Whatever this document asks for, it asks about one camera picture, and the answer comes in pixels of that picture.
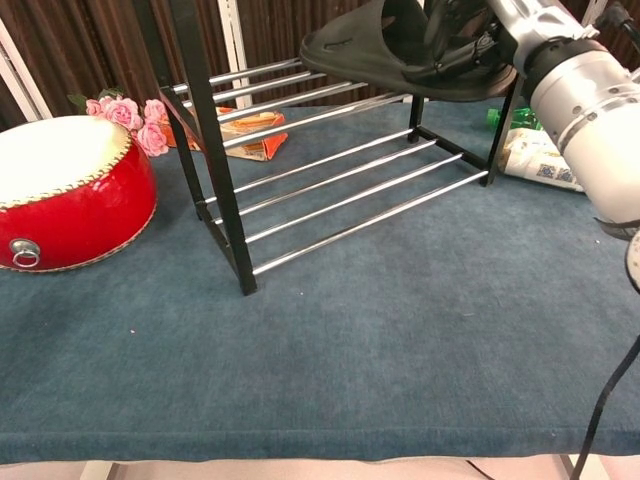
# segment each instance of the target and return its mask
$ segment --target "chrome rod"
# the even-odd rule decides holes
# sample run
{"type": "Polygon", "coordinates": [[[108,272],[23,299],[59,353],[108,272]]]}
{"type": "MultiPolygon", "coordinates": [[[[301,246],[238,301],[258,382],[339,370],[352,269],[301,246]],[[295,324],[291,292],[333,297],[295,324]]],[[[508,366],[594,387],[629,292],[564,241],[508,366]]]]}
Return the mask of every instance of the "chrome rod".
{"type": "MultiPolygon", "coordinates": [[[[408,135],[409,133],[411,133],[412,131],[413,130],[409,128],[407,130],[403,130],[402,132],[394,133],[392,135],[387,135],[386,137],[377,138],[377,139],[375,139],[375,140],[373,140],[371,142],[363,143],[362,145],[358,145],[357,147],[349,148],[348,150],[344,150],[343,152],[336,153],[335,155],[331,155],[330,157],[325,157],[325,158],[322,158],[320,160],[316,160],[315,162],[312,162],[312,163],[306,163],[306,164],[302,165],[301,167],[294,168],[293,170],[288,170],[286,172],[276,173],[274,175],[269,175],[269,176],[266,176],[266,177],[262,177],[262,178],[256,180],[255,182],[247,183],[246,185],[243,185],[242,187],[236,188],[234,190],[234,193],[240,193],[240,192],[244,192],[246,190],[251,190],[252,188],[259,187],[260,185],[265,185],[267,183],[275,182],[276,180],[280,180],[281,178],[286,178],[286,177],[289,177],[291,175],[295,175],[297,173],[304,172],[304,171],[309,170],[311,168],[318,167],[320,165],[324,165],[325,163],[333,162],[334,160],[338,160],[339,158],[346,157],[346,156],[351,155],[353,153],[358,153],[358,152],[360,152],[362,150],[365,150],[367,148],[375,147],[377,145],[381,145],[381,144],[389,142],[391,140],[395,140],[396,138],[404,137],[404,136],[408,135]]],[[[210,198],[207,198],[205,200],[205,202],[207,204],[210,204],[210,203],[214,203],[217,199],[218,199],[217,197],[210,197],[210,198]]]]}
{"type": "Polygon", "coordinates": [[[386,220],[387,218],[393,217],[394,215],[397,215],[399,213],[405,212],[413,207],[416,207],[422,203],[428,202],[429,200],[432,200],[436,197],[439,197],[440,195],[443,195],[447,192],[450,192],[452,190],[455,190],[456,188],[459,188],[463,185],[466,185],[467,183],[471,183],[475,180],[478,180],[479,178],[482,178],[484,176],[486,176],[489,172],[482,171],[479,173],[476,173],[475,175],[472,175],[470,177],[464,178],[462,180],[459,180],[457,182],[451,183],[445,187],[441,187],[438,188],[436,190],[433,190],[425,195],[422,195],[420,197],[414,198],[413,200],[409,200],[408,202],[405,202],[401,205],[398,205],[396,207],[393,207],[383,213],[380,213],[378,215],[376,215],[375,217],[371,217],[368,220],[365,220],[362,223],[359,223],[357,225],[354,225],[352,227],[346,228],[344,230],[341,230],[338,233],[335,233],[333,235],[330,235],[328,237],[323,238],[322,240],[313,243],[307,247],[301,248],[299,250],[293,250],[289,253],[286,253],[284,255],[282,255],[281,257],[278,257],[274,260],[271,260],[269,262],[266,262],[262,265],[260,265],[259,267],[255,268],[253,270],[253,274],[254,275],[259,275],[261,273],[266,272],[267,270],[271,270],[274,267],[280,266],[284,263],[287,263],[291,260],[294,260],[298,257],[301,257],[307,253],[313,252],[314,250],[317,250],[321,247],[324,247],[326,245],[329,245],[337,240],[340,240],[341,238],[347,237],[353,233],[356,233],[360,230],[363,230],[371,225],[374,225],[376,223],[379,223],[383,220],[386,220]]]}
{"type": "Polygon", "coordinates": [[[226,102],[234,98],[242,97],[244,95],[250,95],[252,93],[264,92],[265,90],[271,90],[276,87],[282,87],[285,85],[293,85],[294,83],[306,82],[307,80],[314,80],[316,78],[326,77],[324,73],[314,72],[302,72],[288,77],[276,78],[275,80],[269,80],[267,82],[256,83],[247,87],[232,88],[231,90],[225,90],[224,92],[216,93],[213,96],[213,101],[216,103],[226,102]]]}
{"type": "Polygon", "coordinates": [[[260,103],[252,107],[243,108],[242,110],[234,110],[233,112],[225,113],[218,116],[220,123],[230,122],[239,118],[250,117],[257,113],[268,112],[276,108],[286,107],[288,105],[295,105],[297,103],[308,102],[310,100],[316,100],[318,98],[328,97],[337,93],[348,92],[349,90],[355,90],[357,88],[365,87],[366,83],[353,83],[342,82],[335,85],[329,85],[328,87],[318,88],[311,90],[310,92],[301,93],[299,95],[293,95],[291,97],[274,100],[272,102],[260,103]]]}
{"type": "Polygon", "coordinates": [[[241,137],[232,138],[223,143],[225,149],[239,147],[240,145],[246,145],[248,143],[254,143],[272,135],[295,130],[300,127],[304,127],[311,123],[321,122],[332,118],[344,117],[352,113],[364,112],[372,108],[386,105],[388,103],[397,102],[407,97],[407,94],[398,95],[396,93],[387,93],[385,95],[379,95],[377,97],[368,98],[359,102],[350,103],[342,107],[337,107],[331,110],[327,110],[309,117],[297,120],[291,123],[285,123],[284,125],[278,125],[277,127],[269,127],[257,132],[243,135],[241,137]]]}
{"type": "MultiPolygon", "coordinates": [[[[342,180],[345,179],[347,177],[351,177],[357,173],[361,173],[367,170],[371,170],[372,168],[376,168],[376,167],[380,167],[382,165],[385,165],[389,162],[392,162],[393,160],[396,160],[397,158],[400,157],[404,157],[406,155],[410,155],[414,152],[417,152],[419,150],[424,150],[425,148],[431,147],[432,145],[436,144],[436,140],[430,140],[427,143],[423,143],[421,145],[416,145],[413,146],[411,148],[406,148],[404,150],[400,150],[399,152],[396,153],[392,153],[391,155],[385,155],[384,157],[380,157],[376,160],[373,160],[369,163],[365,163],[364,165],[360,165],[358,167],[355,168],[350,168],[349,170],[345,170],[342,173],[339,173],[338,175],[334,175],[333,177],[329,177],[326,180],[322,180],[321,182],[318,183],[313,183],[311,185],[307,185],[306,187],[300,188],[298,190],[294,190],[293,192],[289,192],[289,193],[285,193],[284,195],[277,195],[275,197],[271,197],[268,198],[267,200],[264,200],[260,203],[256,203],[254,205],[251,205],[250,207],[246,207],[243,208],[242,210],[240,210],[240,215],[247,215],[248,213],[252,213],[252,212],[256,212],[258,210],[262,210],[265,207],[269,207],[271,205],[274,205],[276,203],[280,203],[283,202],[285,200],[289,200],[290,198],[293,197],[297,197],[298,195],[302,195],[303,193],[307,193],[310,192],[312,190],[316,190],[317,188],[320,187],[324,187],[326,185],[329,185],[331,183],[335,183],[338,180],[342,180]]],[[[220,225],[222,223],[222,218],[216,218],[215,220],[217,225],[220,225]]]]}
{"type": "MultiPolygon", "coordinates": [[[[229,83],[240,78],[254,77],[268,72],[275,72],[278,70],[284,70],[286,68],[293,68],[302,65],[302,62],[297,58],[284,60],[282,62],[270,63],[268,65],[262,65],[260,67],[249,68],[240,72],[230,72],[209,79],[209,84],[213,87],[215,85],[221,85],[223,83],[229,83]]],[[[189,85],[181,83],[172,87],[175,93],[186,93],[189,90],[189,85]]]]}
{"type": "Polygon", "coordinates": [[[247,243],[253,243],[256,240],[260,240],[262,238],[268,237],[269,235],[273,235],[274,233],[280,232],[286,228],[293,227],[295,225],[299,225],[300,223],[306,222],[307,220],[311,220],[312,218],[319,217],[320,215],[324,215],[325,213],[329,213],[336,208],[344,207],[345,205],[349,205],[357,200],[361,200],[365,197],[373,195],[375,193],[386,190],[387,188],[391,188],[393,186],[404,183],[412,178],[419,177],[420,175],[424,175],[425,173],[432,172],[440,167],[448,165],[456,160],[459,160],[462,157],[462,154],[459,153],[457,155],[453,155],[452,157],[446,158],[444,160],[440,160],[439,162],[431,163],[425,167],[414,170],[413,172],[409,172],[406,175],[402,175],[401,177],[394,178],[392,180],[388,180],[386,182],[380,183],[375,187],[368,188],[356,195],[345,198],[344,200],[334,203],[333,205],[329,205],[328,207],[321,208],[320,210],[316,210],[315,212],[308,213],[302,217],[298,217],[295,220],[291,220],[286,223],[281,223],[275,227],[268,228],[260,233],[256,233],[255,235],[251,235],[246,239],[247,243]]]}

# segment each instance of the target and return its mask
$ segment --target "drumhead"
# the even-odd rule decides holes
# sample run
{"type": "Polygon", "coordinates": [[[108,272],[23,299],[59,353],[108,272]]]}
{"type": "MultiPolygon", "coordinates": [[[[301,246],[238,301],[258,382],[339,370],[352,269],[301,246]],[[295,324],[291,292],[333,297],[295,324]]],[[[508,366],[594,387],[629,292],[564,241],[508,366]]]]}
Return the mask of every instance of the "drumhead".
{"type": "Polygon", "coordinates": [[[129,151],[122,126],[88,115],[26,123],[0,133],[0,208],[60,195],[108,173],[129,151]]]}

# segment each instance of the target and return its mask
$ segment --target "red drum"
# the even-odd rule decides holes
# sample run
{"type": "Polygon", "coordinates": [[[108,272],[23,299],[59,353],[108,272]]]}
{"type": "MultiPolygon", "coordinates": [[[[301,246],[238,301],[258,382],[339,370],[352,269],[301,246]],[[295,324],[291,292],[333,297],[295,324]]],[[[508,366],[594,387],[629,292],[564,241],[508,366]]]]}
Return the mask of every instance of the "red drum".
{"type": "Polygon", "coordinates": [[[155,206],[149,159],[119,125],[82,115],[0,133],[0,267],[96,262],[128,245],[155,206]]]}

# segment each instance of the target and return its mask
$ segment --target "pink rose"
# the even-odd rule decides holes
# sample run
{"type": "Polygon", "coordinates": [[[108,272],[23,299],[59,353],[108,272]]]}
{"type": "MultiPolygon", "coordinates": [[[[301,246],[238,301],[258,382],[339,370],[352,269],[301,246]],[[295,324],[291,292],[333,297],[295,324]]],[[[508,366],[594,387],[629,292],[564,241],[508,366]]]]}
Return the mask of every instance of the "pink rose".
{"type": "Polygon", "coordinates": [[[104,112],[104,109],[107,108],[107,105],[109,105],[111,102],[113,102],[113,97],[109,97],[109,96],[102,97],[101,99],[98,100],[98,103],[100,104],[100,107],[102,107],[103,112],[104,112]]]}
{"type": "Polygon", "coordinates": [[[93,115],[99,117],[102,114],[102,105],[97,100],[87,100],[87,115],[93,115]]]}
{"type": "Polygon", "coordinates": [[[142,127],[142,117],[138,114],[138,104],[130,98],[116,98],[106,104],[104,117],[119,123],[127,130],[138,130],[142,127]]]}
{"type": "Polygon", "coordinates": [[[144,153],[150,157],[157,157],[169,151],[167,147],[167,137],[158,125],[155,123],[147,123],[138,130],[138,143],[144,150],[144,153]]]}
{"type": "Polygon", "coordinates": [[[147,100],[144,106],[144,121],[158,123],[167,114],[160,100],[147,100]]]}

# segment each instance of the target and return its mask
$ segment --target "blue tablecloth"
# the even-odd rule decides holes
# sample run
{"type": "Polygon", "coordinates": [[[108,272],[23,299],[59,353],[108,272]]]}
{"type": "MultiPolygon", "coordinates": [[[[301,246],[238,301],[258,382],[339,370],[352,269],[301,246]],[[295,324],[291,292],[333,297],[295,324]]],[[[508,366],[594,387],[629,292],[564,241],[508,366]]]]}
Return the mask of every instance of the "blue tablecloth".
{"type": "MultiPolygon", "coordinates": [[[[487,105],[429,104],[425,123],[486,154],[487,105]]],[[[407,122],[408,106],[391,105],[295,131],[270,163],[232,159],[236,185],[407,122]]],[[[444,156],[427,150],[247,215],[246,230],[444,156]]],[[[640,330],[625,244],[600,232],[582,194],[505,177],[468,185],[267,272],[243,297],[196,218],[176,152],[154,166],[158,210],[130,247],[66,273],[0,271],[0,462],[575,452],[640,330]]],[[[451,166],[256,242],[254,262],[468,172],[451,166]]],[[[639,398],[634,366],[597,452],[640,453],[639,398]]]]}

